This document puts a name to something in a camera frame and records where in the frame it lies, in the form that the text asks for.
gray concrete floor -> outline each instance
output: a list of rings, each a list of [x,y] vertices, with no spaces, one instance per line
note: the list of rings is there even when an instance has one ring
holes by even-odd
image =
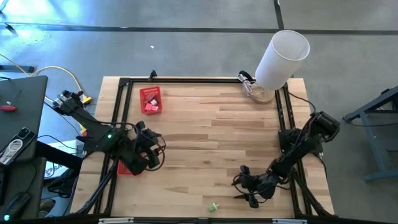
[[[280,0],[287,29],[398,29],[394,0]],[[137,27],[277,28],[271,0],[10,0],[2,21],[41,24]],[[76,74],[87,94],[98,96],[105,75],[231,76],[254,73],[272,34],[140,33],[0,30],[1,53],[21,65],[59,65]],[[306,35],[311,53],[296,72],[319,110],[341,118],[398,84],[398,36]],[[0,73],[22,77],[17,73]],[[76,90],[57,70],[47,94]],[[71,140],[74,130],[44,109],[39,134]],[[328,183],[337,215],[398,221],[398,179],[371,184],[363,175],[376,171],[362,128],[342,125],[324,145]],[[61,215],[60,202],[51,215]]]

metal stand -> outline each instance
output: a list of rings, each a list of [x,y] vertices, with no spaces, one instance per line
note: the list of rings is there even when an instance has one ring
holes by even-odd
[[[393,169],[388,152],[396,151],[395,136],[396,126],[375,127],[375,124],[395,123],[398,122],[398,110],[377,110],[386,103],[396,101],[398,99],[398,86],[393,89],[384,91],[379,97],[370,101],[360,109],[347,114],[343,120],[347,123],[356,118],[361,118],[364,129],[371,143],[373,156],[379,168],[379,172],[369,174],[364,177],[366,182],[377,179],[390,177],[398,177],[398,169]]]
[[[44,157],[50,162],[60,164],[69,169],[80,170],[82,158],[58,150],[48,144],[37,141],[35,157]]]

desk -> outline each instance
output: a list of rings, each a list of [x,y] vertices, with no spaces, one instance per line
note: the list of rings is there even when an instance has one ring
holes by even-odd
[[[104,77],[95,113],[98,120],[111,120],[119,78]],[[161,114],[141,114],[139,90],[149,86],[160,86]],[[302,79],[290,79],[289,90],[307,97]],[[119,120],[125,97],[126,91],[122,95]],[[309,106],[304,101],[291,100],[296,125],[302,127],[309,118]],[[242,93],[240,84],[135,83],[127,121],[140,120],[163,134],[167,141],[165,164],[157,172],[118,177],[112,216],[294,216],[290,191],[277,188],[271,200],[253,209],[245,200],[233,199],[239,193],[230,186],[240,165],[247,165],[253,174],[260,174],[279,156],[275,99],[267,105],[256,105]],[[98,186],[103,157],[103,153],[95,152],[83,161],[71,212],[81,208]],[[309,189],[325,209],[333,213],[322,164],[312,155],[307,155],[303,163]],[[102,209],[107,193],[105,189]],[[209,213],[207,207],[212,203],[220,207]]]
[[[47,79],[46,76],[39,76],[0,81],[0,105],[12,101],[12,105],[17,108],[17,111],[12,113],[0,111],[0,149],[6,147],[10,139],[23,127],[36,134],[39,132]],[[81,165],[80,158],[52,148],[38,141],[36,136],[9,167],[10,178],[6,184],[0,215],[4,214],[13,196],[25,192],[35,177],[28,190],[31,198],[21,218],[37,217],[46,159],[76,170],[79,170]]]

gray metal frame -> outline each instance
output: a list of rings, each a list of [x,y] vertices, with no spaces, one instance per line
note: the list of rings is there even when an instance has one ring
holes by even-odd
[[[390,177],[398,177],[398,169],[391,169],[391,160],[388,155],[388,152],[396,151],[396,149],[391,149],[388,147],[380,147],[377,144],[378,138],[375,134],[373,124],[369,122],[368,115],[369,114],[387,114],[387,113],[395,113],[398,114],[398,110],[377,110],[381,106],[389,103],[398,98],[398,86],[385,91],[376,99],[370,101],[366,105],[360,107],[358,110],[347,114],[343,117],[343,120],[346,123],[351,122],[356,118],[361,118],[363,126],[365,128],[366,134],[368,136],[371,149],[373,152],[373,156],[376,160],[376,164],[379,168],[379,172],[368,174],[364,176],[366,182],[374,181],[377,179],[385,179]]]

black strip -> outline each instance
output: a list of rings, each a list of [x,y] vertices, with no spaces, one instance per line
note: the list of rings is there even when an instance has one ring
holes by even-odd
[[[274,0],[274,7],[275,7],[275,14],[276,14],[276,21],[278,22],[278,28],[280,30],[284,30],[285,25],[284,25],[284,20],[282,19],[282,12],[280,11],[279,0]]]
[[[118,120],[118,113],[119,113],[119,108],[120,108],[122,92],[123,92],[123,86],[124,86],[124,84],[119,82],[118,93],[116,94],[116,99],[115,99],[114,108],[113,108],[112,122],[116,122]],[[101,175],[99,176],[100,183],[104,179],[104,176],[107,173],[108,166],[109,166],[109,160],[110,160],[110,155],[105,154],[104,161],[102,163],[102,168],[101,168]],[[95,202],[94,211],[93,211],[94,214],[100,212],[102,196],[103,196],[103,193],[101,193],[99,195],[98,200]]]
[[[289,87],[288,87],[287,83],[284,85],[284,87],[282,89],[283,89],[284,95],[285,95],[287,117],[289,118],[290,128],[293,129],[296,127],[296,124],[294,122],[292,102],[290,100]],[[297,162],[297,173],[298,173],[298,177],[301,178],[303,180],[303,183],[306,185],[307,180],[305,178],[303,161],[301,159],[298,160],[298,162]],[[310,201],[307,198],[307,196],[304,194],[304,192],[303,192],[303,200],[304,200],[305,213],[307,215],[312,215],[312,208],[311,208]]]
[[[122,114],[122,120],[121,120],[121,122],[123,122],[123,123],[127,122],[127,116],[129,114],[130,100],[131,100],[131,95],[132,95],[132,85],[133,85],[133,82],[132,82],[132,80],[130,80],[129,83],[127,84],[126,99],[124,101],[124,108],[123,108],[123,114]],[[126,124],[122,124],[120,126],[120,128],[125,130]],[[105,207],[105,211],[104,211],[107,214],[111,214],[111,212],[112,212],[114,191],[116,189],[116,181],[118,179],[117,172],[118,172],[117,169],[115,169],[113,171],[111,185],[109,186],[108,200],[106,201],[106,207]]]
[[[280,93],[279,90],[275,91],[275,100],[276,100],[276,107],[278,111],[278,117],[279,117],[279,125],[282,130],[286,129],[285,125],[285,119],[284,119],[284,111],[282,109],[282,102],[280,100]],[[299,205],[299,198],[297,197],[297,189],[296,189],[296,184],[294,182],[294,179],[289,177],[289,184],[290,184],[290,194],[292,195],[292,204],[293,204],[293,211],[294,215],[300,215],[302,212],[300,210],[300,205]]]
[[[282,109],[282,102],[280,100],[279,90],[275,90],[275,100],[276,100],[276,107],[277,107],[278,118],[279,118],[279,126],[282,130],[285,130],[286,125],[285,125],[285,119],[284,119],[284,111]]]
[[[254,33],[273,34],[278,29],[256,28],[182,28],[182,27],[95,27],[74,25],[9,23],[15,30],[88,31],[88,32],[198,32],[198,33]]]
[[[35,70],[33,66],[20,66],[20,68],[27,73],[33,73]],[[0,65],[0,72],[22,72],[22,71],[14,65]]]
[[[182,28],[182,27],[95,27],[50,24],[10,23],[15,30],[84,31],[84,32],[192,32],[192,33],[243,33],[275,34],[284,29],[282,14],[277,13],[278,29],[261,28]],[[307,35],[398,35],[398,30],[315,30],[293,29]]]
[[[148,78],[131,78],[134,83],[148,83]],[[241,83],[237,78],[162,78],[154,77],[151,83]]]
[[[306,30],[294,29],[301,34],[319,35],[398,35],[398,30]]]

